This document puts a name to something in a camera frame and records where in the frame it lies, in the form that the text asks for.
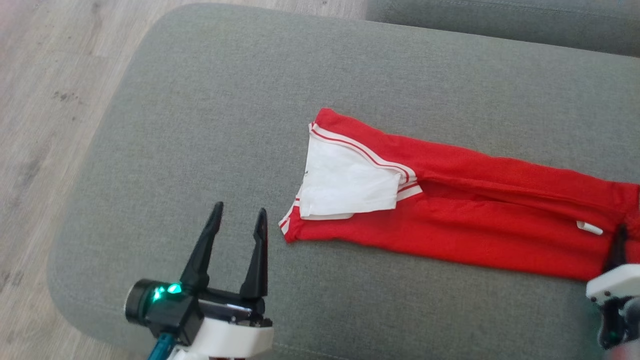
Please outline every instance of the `gray fabric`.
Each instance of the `gray fabric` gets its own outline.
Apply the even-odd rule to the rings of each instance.
[[[367,20],[640,56],[636,0],[369,0]]]
[[[269,214],[269,359],[598,359],[584,284],[339,241],[286,245],[322,107],[389,133],[640,181],[640,59],[257,8],[193,5],[134,55],[67,204],[51,295],[83,332],[149,351],[122,305],[180,275],[214,202],[212,285],[237,290]]]

